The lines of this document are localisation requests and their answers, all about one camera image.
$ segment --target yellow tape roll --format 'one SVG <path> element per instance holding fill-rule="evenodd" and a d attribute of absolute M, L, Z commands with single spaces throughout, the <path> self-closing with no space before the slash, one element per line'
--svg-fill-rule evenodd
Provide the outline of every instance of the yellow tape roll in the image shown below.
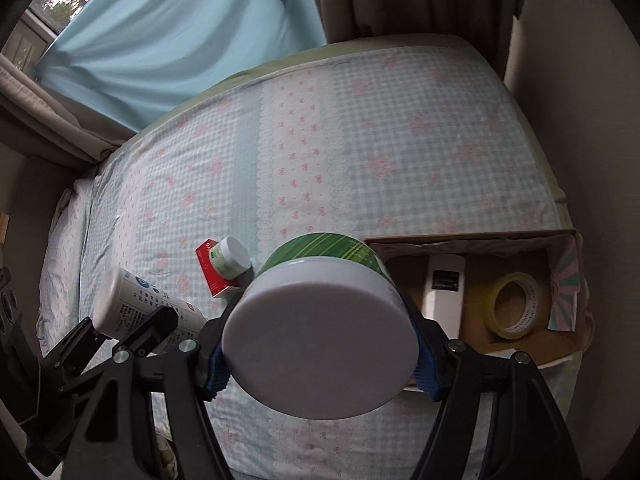
<path fill-rule="evenodd" d="M 509 327 L 498 325 L 495 319 L 495 302 L 498 294 L 509 283 L 516 283 L 524 292 L 525 308 L 518 322 Z M 540 286 L 529 274 L 514 272 L 496 280 L 489 287 L 488 293 L 482 302 L 482 318 L 484 324 L 492 332 L 504 339 L 519 339 L 529 333 L 535 326 L 540 304 Z"/>

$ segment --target bed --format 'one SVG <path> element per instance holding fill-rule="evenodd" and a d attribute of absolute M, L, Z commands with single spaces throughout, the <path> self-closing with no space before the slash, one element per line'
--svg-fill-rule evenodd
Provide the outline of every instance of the bed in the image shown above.
<path fill-rule="evenodd" d="M 120 147 L 95 178 L 76 181 L 52 222 L 38 338 L 46 354 L 90 316 L 114 265 L 218 315 L 194 255 L 206 238 L 236 236 L 260 266 L 284 240 L 313 231 L 567 227 L 564 194 L 526 119 L 466 41 L 416 34 L 331 44 L 215 85 Z M 564 414 L 579 365 L 576 354 L 544 370 Z M 466 478 L 481 464 L 488 400 Z M 154 402 L 168 436 L 161 397 Z M 402 392 L 358 417 L 301 420 L 232 380 L 207 409 L 238 478 L 407 478 L 437 405 Z"/>

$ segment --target black label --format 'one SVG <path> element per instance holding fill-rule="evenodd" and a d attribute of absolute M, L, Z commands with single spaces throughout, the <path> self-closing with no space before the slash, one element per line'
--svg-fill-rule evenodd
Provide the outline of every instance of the black label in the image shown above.
<path fill-rule="evenodd" d="M 460 282 L 460 273 L 455 270 L 439 270 L 433 271 L 433 280 L 431 288 L 433 290 L 452 290 L 458 291 L 458 283 Z"/>

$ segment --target metal screw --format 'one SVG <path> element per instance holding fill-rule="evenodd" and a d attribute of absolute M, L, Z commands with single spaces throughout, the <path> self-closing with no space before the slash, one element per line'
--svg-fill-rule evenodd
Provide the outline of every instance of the metal screw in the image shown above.
<path fill-rule="evenodd" d="M 449 350 L 455 353 L 464 352 L 466 350 L 466 344 L 464 341 L 460 341 L 460 339 L 452 339 L 447 343 Z"/>
<path fill-rule="evenodd" d="M 180 341 L 178 348 L 180 349 L 180 352 L 190 352 L 191 350 L 196 348 L 197 345 L 198 343 L 196 343 L 193 339 L 185 339 L 184 341 Z"/>
<path fill-rule="evenodd" d="M 120 350 L 119 352 L 116 352 L 115 355 L 113 356 L 113 360 L 117 362 L 117 364 L 119 365 L 127 362 L 128 359 L 129 359 L 129 352 L 127 352 L 126 350 Z"/>
<path fill-rule="evenodd" d="M 514 359 L 521 365 L 528 365 L 531 362 L 531 357 L 526 352 L 516 352 Z"/>

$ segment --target blue gripper pad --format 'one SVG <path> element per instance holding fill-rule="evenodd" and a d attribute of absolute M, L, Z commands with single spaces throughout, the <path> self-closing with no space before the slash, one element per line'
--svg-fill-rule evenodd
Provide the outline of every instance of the blue gripper pad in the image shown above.
<path fill-rule="evenodd" d="M 205 389 L 210 393 L 212 399 L 215 399 L 218 392 L 226 388 L 230 377 L 231 371 L 222 354 L 222 345 L 218 343 L 209 358 L 209 379 L 205 385 Z"/>
<path fill-rule="evenodd" d="M 433 353 L 413 320 L 411 324 L 418 338 L 418 362 L 414 371 L 415 383 L 418 388 L 429 394 L 431 400 L 439 400 L 442 387 L 436 375 L 436 362 Z"/>

